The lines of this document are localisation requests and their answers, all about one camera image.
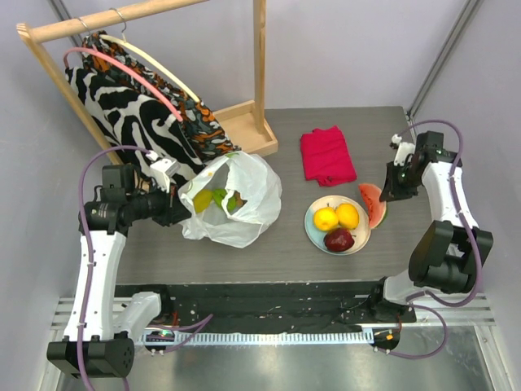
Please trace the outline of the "white plastic bag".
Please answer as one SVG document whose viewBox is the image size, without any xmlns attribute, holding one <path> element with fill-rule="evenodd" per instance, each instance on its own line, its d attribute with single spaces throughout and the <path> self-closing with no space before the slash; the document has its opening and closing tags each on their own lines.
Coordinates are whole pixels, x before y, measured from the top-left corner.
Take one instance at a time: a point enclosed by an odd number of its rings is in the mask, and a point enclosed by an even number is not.
<svg viewBox="0 0 521 391">
<path fill-rule="evenodd" d="M 282 209 L 279 176 L 263 158 L 242 151 L 213 160 L 178 196 L 191 213 L 181 222 L 184 238 L 235 248 L 257 240 Z"/>
</svg>

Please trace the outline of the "yellow fake lemon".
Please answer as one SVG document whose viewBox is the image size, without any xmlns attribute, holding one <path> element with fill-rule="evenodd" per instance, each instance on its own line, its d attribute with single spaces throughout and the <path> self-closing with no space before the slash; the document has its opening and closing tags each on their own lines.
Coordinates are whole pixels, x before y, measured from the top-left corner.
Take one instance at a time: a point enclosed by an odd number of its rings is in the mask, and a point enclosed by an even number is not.
<svg viewBox="0 0 521 391">
<path fill-rule="evenodd" d="M 339 224 L 348 230 L 354 230 L 358 227 L 360 216 L 357 208 L 348 203 L 340 204 L 335 209 L 336 216 L 338 218 Z"/>
</svg>

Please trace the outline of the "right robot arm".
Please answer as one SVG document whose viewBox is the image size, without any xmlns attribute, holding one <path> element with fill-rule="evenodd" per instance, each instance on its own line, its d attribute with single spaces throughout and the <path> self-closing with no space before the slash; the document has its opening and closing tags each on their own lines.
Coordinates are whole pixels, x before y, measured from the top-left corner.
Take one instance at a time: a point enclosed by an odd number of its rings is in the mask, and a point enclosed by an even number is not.
<svg viewBox="0 0 521 391">
<path fill-rule="evenodd" d="M 392 136 L 396 154 L 387 163 L 381 201 L 408 200 L 424 187 L 432 222 L 413 250 L 408 269 L 382 279 L 371 297 L 371 318 L 384 322 L 416 298 L 429 296 L 441 305 L 466 305 L 477 293 L 493 235 L 479 228 L 462 185 L 461 152 L 444 148 L 442 133 L 427 131 L 415 143 Z"/>
</svg>

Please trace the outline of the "fake watermelon slice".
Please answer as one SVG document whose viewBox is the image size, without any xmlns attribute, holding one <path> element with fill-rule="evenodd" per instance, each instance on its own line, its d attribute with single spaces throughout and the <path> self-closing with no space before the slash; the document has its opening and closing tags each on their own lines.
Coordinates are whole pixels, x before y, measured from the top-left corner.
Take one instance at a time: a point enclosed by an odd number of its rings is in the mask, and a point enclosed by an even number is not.
<svg viewBox="0 0 521 391">
<path fill-rule="evenodd" d="M 364 201 L 369 217 L 369 228 L 377 228 L 387 216 L 387 203 L 380 200 L 382 190 L 372 183 L 358 185 L 361 198 Z"/>
</svg>

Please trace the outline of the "dark red fake apple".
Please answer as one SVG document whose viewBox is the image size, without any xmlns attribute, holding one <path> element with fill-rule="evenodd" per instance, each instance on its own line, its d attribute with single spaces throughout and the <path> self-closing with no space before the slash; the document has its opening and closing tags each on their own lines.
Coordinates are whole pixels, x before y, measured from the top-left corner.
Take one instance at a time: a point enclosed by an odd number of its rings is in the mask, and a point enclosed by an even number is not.
<svg viewBox="0 0 521 391">
<path fill-rule="evenodd" d="M 325 235 L 323 243 L 329 251 L 341 253 L 349 250 L 355 241 L 348 229 L 336 228 Z"/>
</svg>

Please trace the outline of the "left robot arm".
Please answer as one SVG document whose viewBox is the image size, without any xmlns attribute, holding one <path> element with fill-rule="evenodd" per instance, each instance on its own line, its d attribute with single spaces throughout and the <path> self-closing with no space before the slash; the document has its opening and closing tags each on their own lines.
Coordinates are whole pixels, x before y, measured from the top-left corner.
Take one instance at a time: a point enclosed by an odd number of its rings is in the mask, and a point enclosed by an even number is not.
<svg viewBox="0 0 521 391">
<path fill-rule="evenodd" d="M 173 319 L 174 304 L 161 284 L 140 285 L 119 315 L 113 314 L 116 275 L 129 228 L 153 219 L 171 226 L 190 213 L 172 183 L 180 169 L 163 158 L 151 165 L 153 188 L 140 191 L 131 165 L 107 165 L 93 200 L 82 202 L 81 268 L 63 339 L 51 342 L 47 358 L 75 378 L 125 378 L 131 371 L 135 344 L 145 328 Z"/>
</svg>

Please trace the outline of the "yellow fake orange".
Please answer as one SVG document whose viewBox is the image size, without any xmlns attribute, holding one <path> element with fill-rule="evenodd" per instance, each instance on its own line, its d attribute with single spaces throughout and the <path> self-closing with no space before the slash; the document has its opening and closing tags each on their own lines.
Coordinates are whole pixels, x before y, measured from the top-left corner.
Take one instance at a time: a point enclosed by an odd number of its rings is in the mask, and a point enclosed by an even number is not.
<svg viewBox="0 0 521 391">
<path fill-rule="evenodd" d="M 331 231 L 339 225 L 339 219 L 332 207 L 325 207 L 314 213 L 313 224 L 320 231 Z"/>
</svg>

